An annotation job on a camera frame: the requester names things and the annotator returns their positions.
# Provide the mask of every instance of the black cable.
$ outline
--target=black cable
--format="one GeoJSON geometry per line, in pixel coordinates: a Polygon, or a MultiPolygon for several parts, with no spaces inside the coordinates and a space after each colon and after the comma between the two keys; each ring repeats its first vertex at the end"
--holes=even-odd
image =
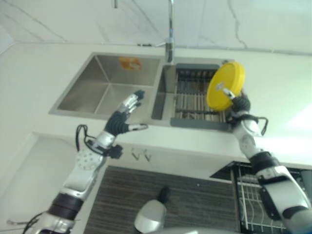
{"type": "Polygon", "coordinates": [[[39,220],[38,217],[39,217],[40,215],[42,215],[43,213],[44,213],[44,212],[41,212],[41,213],[35,215],[34,217],[32,217],[31,220],[26,224],[26,226],[25,226],[25,228],[24,228],[22,234],[25,234],[25,233],[28,231],[28,229],[30,229],[35,223],[37,223],[38,220],[39,220]]]}
{"type": "Polygon", "coordinates": [[[256,123],[259,123],[260,119],[264,119],[265,124],[261,130],[261,134],[262,135],[265,134],[265,132],[267,131],[268,124],[269,124],[269,120],[266,117],[257,117],[257,116],[252,116],[249,114],[244,114],[239,117],[232,117],[232,120],[227,121],[227,123],[235,125],[238,121],[247,120],[247,119],[254,120],[256,123]]]}
{"type": "Polygon", "coordinates": [[[266,117],[257,117],[257,118],[258,118],[258,119],[264,119],[264,120],[265,120],[265,124],[264,124],[264,126],[263,126],[263,128],[262,128],[262,131],[261,131],[261,134],[264,135],[265,132],[267,131],[267,127],[268,127],[268,124],[269,124],[269,120],[268,120],[268,118],[266,118],[266,117]]]}
{"type": "Polygon", "coordinates": [[[84,133],[84,138],[83,138],[83,142],[85,143],[85,145],[92,150],[95,153],[98,153],[96,151],[94,151],[88,144],[87,144],[87,138],[91,138],[93,140],[95,140],[96,138],[94,136],[90,136],[88,135],[88,126],[85,124],[80,124],[78,125],[78,127],[76,128],[76,149],[79,152],[80,150],[80,145],[79,145],[79,133],[81,131],[81,129],[83,129],[83,133],[84,133]]]}

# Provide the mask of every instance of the faucet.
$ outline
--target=faucet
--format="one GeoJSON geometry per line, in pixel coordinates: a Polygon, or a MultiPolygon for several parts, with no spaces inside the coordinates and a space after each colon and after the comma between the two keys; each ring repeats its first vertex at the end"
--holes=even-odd
{"type": "Polygon", "coordinates": [[[174,0],[169,0],[169,37],[165,39],[166,62],[173,64],[175,38],[174,38],[174,0]]]}

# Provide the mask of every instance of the orange sticker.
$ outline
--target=orange sticker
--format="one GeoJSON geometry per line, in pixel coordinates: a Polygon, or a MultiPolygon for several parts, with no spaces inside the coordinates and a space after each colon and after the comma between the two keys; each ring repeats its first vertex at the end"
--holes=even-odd
{"type": "Polygon", "coordinates": [[[138,58],[119,57],[121,67],[127,71],[141,71],[142,64],[138,58]]]}

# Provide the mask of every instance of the dish drying rack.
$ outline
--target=dish drying rack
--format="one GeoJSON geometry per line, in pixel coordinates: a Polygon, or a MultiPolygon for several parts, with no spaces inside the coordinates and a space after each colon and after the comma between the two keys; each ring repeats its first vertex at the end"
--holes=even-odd
{"type": "MultiPolygon", "coordinates": [[[[305,190],[301,170],[289,169],[297,183],[305,190]]],[[[240,229],[246,234],[289,234],[282,222],[268,217],[263,207],[256,176],[248,163],[236,163],[232,167],[232,182],[236,196],[240,229]]]]}
{"type": "Polygon", "coordinates": [[[174,114],[171,125],[229,131],[228,111],[218,112],[207,105],[207,89],[217,69],[176,69],[174,114]]]}

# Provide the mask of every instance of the yellow plate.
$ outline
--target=yellow plate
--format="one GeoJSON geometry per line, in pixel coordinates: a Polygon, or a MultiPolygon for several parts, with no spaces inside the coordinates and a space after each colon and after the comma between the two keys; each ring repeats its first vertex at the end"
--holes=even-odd
{"type": "Polygon", "coordinates": [[[208,106],[216,111],[224,111],[232,101],[223,93],[228,88],[236,96],[241,92],[245,82],[245,69],[238,62],[228,62],[217,70],[207,90],[208,106]]]}

